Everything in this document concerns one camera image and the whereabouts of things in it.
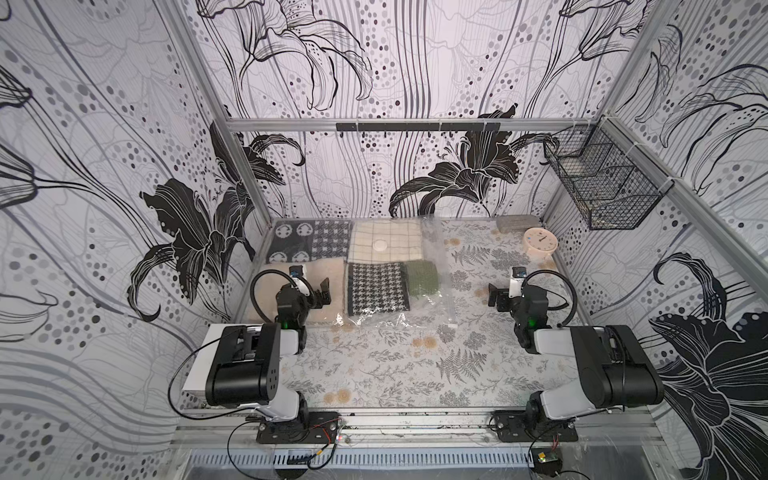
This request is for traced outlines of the green scarf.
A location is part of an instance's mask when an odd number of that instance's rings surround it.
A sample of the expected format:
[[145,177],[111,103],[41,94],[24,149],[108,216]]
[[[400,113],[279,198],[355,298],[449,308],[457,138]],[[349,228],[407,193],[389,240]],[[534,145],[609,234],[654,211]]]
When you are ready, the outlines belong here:
[[413,260],[405,263],[408,292],[413,297],[434,295],[440,287],[437,266],[428,260]]

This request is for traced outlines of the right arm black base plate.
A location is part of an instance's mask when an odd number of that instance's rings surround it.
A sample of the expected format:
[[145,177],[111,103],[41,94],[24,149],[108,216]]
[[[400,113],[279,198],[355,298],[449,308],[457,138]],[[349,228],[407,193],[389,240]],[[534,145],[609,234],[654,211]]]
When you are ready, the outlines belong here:
[[579,437],[574,426],[565,420],[536,420],[524,410],[496,410],[487,428],[503,443],[576,442]]

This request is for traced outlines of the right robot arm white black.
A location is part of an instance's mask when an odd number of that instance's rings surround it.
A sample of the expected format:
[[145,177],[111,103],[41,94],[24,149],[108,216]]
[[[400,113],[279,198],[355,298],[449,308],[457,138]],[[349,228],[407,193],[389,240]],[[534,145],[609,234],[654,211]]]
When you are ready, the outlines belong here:
[[568,357],[576,364],[576,379],[531,394],[526,404],[530,426],[663,400],[660,375],[628,326],[554,328],[548,324],[544,288],[522,284],[516,297],[492,284],[488,289],[488,305],[512,316],[515,336],[527,353]]

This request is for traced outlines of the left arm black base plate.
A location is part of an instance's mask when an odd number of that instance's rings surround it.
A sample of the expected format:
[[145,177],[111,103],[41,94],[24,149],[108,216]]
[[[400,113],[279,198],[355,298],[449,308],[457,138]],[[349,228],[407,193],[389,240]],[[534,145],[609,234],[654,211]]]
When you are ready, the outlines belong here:
[[335,411],[310,411],[286,422],[265,422],[259,427],[256,441],[262,445],[326,445],[333,442],[340,418]]

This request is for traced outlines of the clear plastic vacuum bag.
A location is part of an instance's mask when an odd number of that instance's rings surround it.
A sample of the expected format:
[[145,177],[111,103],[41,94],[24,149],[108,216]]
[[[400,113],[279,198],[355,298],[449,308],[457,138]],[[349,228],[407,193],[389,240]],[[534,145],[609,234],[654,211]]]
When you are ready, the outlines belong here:
[[344,313],[352,323],[387,330],[456,326],[439,220],[356,221],[345,267]]

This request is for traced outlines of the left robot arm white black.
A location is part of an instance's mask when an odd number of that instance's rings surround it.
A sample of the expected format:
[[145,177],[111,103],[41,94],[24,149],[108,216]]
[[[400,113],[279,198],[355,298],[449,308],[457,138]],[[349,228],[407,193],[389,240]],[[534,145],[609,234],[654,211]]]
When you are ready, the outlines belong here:
[[280,381],[280,361],[301,354],[306,346],[309,311],[331,303],[330,281],[317,289],[302,276],[281,275],[288,282],[275,295],[277,315],[253,325],[214,325],[205,348],[202,394],[211,406],[252,408],[270,423],[309,424],[306,400]]

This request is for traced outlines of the cream checked scarf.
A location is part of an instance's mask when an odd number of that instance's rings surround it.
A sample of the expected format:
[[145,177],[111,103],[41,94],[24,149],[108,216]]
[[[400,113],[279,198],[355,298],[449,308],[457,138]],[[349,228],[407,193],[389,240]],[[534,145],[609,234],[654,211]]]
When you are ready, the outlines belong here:
[[419,219],[367,220],[353,225],[348,262],[382,264],[422,258],[422,222]]

